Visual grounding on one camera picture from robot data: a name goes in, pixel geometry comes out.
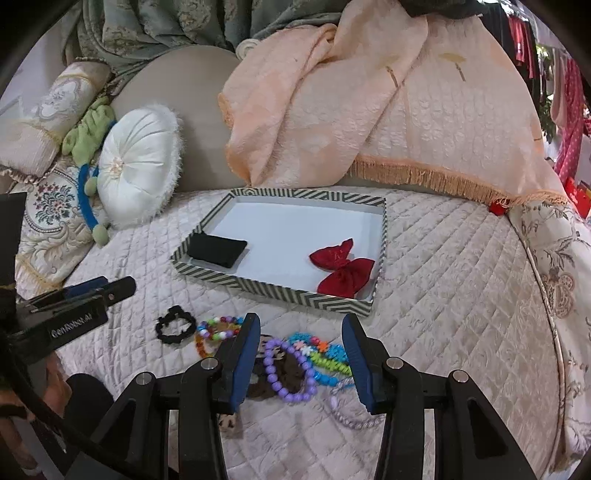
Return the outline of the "operator hand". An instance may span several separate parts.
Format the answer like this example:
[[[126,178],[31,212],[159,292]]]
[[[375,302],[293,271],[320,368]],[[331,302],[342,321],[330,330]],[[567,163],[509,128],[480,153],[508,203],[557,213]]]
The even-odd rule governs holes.
[[[65,406],[71,397],[71,388],[66,383],[59,357],[52,353],[46,358],[46,389],[43,401],[60,417],[64,415]],[[1,406],[13,405],[23,407],[23,402],[8,387],[1,388]],[[1,437],[6,442],[9,451],[15,457],[20,467],[33,470],[37,461],[25,447],[21,435],[14,422],[8,417],[1,418]]]

